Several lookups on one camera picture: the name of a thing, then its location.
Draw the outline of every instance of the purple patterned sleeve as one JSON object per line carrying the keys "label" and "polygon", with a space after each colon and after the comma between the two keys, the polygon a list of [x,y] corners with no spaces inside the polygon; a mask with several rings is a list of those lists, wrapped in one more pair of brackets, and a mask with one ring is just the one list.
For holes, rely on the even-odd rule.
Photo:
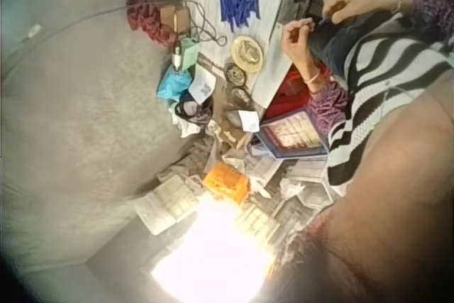
{"label": "purple patterned sleeve", "polygon": [[439,40],[448,41],[454,35],[454,0],[414,0],[415,11],[410,15],[415,27]]}
{"label": "purple patterned sleeve", "polygon": [[328,135],[335,124],[345,121],[346,106],[347,92],[337,82],[326,83],[309,101],[315,124],[324,135]]}

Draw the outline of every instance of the bracelet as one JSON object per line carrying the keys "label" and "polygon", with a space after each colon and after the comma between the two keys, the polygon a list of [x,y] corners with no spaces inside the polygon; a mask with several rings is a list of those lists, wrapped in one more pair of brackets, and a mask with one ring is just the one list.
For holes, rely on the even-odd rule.
{"label": "bracelet", "polygon": [[395,13],[399,12],[401,7],[402,7],[402,0],[397,0],[397,7],[394,11],[391,11],[391,14],[395,14]]}
{"label": "bracelet", "polygon": [[311,84],[313,81],[315,81],[317,78],[319,78],[320,74],[321,74],[321,72],[320,72],[320,69],[319,69],[319,72],[317,72],[317,75],[315,75],[314,77],[312,77],[309,81],[304,81],[304,79],[303,79],[303,81],[304,81],[304,83],[306,83],[306,84]]}

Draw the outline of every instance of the gold plate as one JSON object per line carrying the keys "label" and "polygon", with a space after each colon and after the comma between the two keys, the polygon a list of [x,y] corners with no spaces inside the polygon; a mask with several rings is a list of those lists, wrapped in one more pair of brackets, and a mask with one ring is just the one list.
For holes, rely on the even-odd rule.
{"label": "gold plate", "polygon": [[251,37],[237,37],[232,42],[231,54],[235,64],[246,72],[257,72],[263,66],[262,49]]}

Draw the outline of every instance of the black and white striped shirt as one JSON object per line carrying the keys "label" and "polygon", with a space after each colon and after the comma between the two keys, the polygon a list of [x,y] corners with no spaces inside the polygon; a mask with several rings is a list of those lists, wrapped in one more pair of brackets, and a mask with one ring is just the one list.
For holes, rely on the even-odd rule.
{"label": "black and white striped shirt", "polygon": [[329,133],[327,164],[329,184],[340,195],[345,194],[375,126],[452,69],[443,53],[412,38],[396,17],[360,40],[345,67],[346,118]]}

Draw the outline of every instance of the bright light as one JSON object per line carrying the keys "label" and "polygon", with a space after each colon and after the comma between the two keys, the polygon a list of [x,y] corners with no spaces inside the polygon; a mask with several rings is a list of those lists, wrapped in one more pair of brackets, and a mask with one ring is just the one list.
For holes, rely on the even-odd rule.
{"label": "bright light", "polygon": [[153,277],[184,303],[247,303],[260,290],[272,255],[235,227],[238,207],[204,197],[184,243]]}

